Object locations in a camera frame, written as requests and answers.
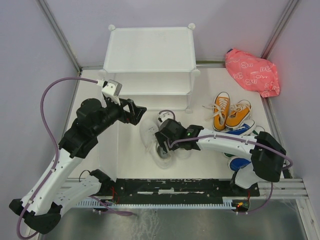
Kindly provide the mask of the white leather sneaker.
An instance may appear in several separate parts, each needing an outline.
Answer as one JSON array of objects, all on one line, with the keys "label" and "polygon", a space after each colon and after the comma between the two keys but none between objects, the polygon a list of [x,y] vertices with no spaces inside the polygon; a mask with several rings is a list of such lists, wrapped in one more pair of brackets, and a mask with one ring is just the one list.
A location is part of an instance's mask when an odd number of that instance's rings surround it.
[{"label": "white leather sneaker", "polygon": [[186,160],[191,156],[192,151],[186,150],[183,148],[177,148],[176,150],[173,151],[173,153],[177,160]]},{"label": "white leather sneaker", "polygon": [[146,152],[151,155],[158,167],[166,169],[171,166],[173,158],[170,153],[165,153],[161,149],[155,135],[158,130],[159,127],[157,124],[150,119],[144,119],[139,124],[139,134]]}]

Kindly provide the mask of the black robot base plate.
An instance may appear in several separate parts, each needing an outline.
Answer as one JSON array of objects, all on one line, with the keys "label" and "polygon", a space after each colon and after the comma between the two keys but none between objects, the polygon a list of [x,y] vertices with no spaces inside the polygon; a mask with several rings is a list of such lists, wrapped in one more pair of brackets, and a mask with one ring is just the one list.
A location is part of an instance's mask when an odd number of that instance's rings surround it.
[{"label": "black robot base plate", "polygon": [[221,204],[223,197],[259,197],[255,183],[249,189],[220,179],[123,179],[102,183],[96,196],[115,197],[119,204],[180,205]]}]

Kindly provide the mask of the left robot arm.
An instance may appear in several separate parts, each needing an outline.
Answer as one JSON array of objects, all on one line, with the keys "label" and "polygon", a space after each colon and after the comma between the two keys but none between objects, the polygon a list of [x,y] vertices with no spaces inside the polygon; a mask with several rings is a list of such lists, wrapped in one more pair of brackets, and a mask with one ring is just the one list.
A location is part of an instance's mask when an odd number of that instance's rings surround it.
[{"label": "left robot arm", "polygon": [[59,143],[55,143],[55,157],[39,181],[23,198],[13,199],[9,208],[19,221],[36,233],[52,231],[62,216],[81,200],[95,194],[106,195],[111,189],[111,178],[99,169],[69,190],[59,193],[70,173],[98,144],[98,136],[115,122],[136,126],[146,107],[137,106],[132,99],[120,99],[119,104],[105,99],[88,98],[76,111],[76,119]]}]

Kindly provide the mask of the orange canvas sneaker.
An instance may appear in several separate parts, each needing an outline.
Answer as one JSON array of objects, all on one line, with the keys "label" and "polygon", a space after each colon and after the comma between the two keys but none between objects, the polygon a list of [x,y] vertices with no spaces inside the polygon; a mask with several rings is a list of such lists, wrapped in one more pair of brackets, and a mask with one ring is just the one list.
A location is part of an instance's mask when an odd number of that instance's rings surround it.
[{"label": "orange canvas sneaker", "polygon": [[220,92],[213,102],[208,106],[203,106],[206,110],[210,110],[210,116],[205,118],[206,121],[212,122],[215,131],[221,132],[226,128],[226,121],[229,115],[230,96],[227,92]]},{"label": "orange canvas sneaker", "polygon": [[229,130],[239,128],[245,120],[251,117],[252,106],[248,100],[241,100],[238,103],[231,104],[229,115],[226,118],[225,127]]}]

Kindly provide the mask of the blue canvas sneaker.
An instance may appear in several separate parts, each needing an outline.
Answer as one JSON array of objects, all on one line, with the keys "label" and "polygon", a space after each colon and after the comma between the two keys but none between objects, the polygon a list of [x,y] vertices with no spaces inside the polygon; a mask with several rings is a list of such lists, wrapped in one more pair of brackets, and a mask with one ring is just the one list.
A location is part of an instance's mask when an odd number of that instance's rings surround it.
[{"label": "blue canvas sneaker", "polygon": [[237,129],[227,130],[225,133],[237,136],[250,135],[256,128],[256,122],[252,119],[247,119]]},{"label": "blue canvas sneaker", "polygon": [[246,167],[247,165],[249,165],[251,162],[245,158],[242,157],[238,157],[238,156],[232,156],[229,160],[228,160],[228,167],[236,172],[241,168]]}]

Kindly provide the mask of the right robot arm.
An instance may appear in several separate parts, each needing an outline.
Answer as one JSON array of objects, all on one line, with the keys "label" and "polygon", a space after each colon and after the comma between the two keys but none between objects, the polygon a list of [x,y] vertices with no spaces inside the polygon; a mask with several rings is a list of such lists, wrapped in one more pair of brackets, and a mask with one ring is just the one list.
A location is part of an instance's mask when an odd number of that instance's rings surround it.
[{"label": "right robot arm", "polygon": [[212,150],[248,160],[250,163],[236,170],[229,183],[231,193],[236,196],[260,181],[279,182],[286,157],[285,149],[265,131],[257,136],[235,135],[200,125],[185,128],[176,120],[167,119],[155,137],[164,152],[177,149]]}]

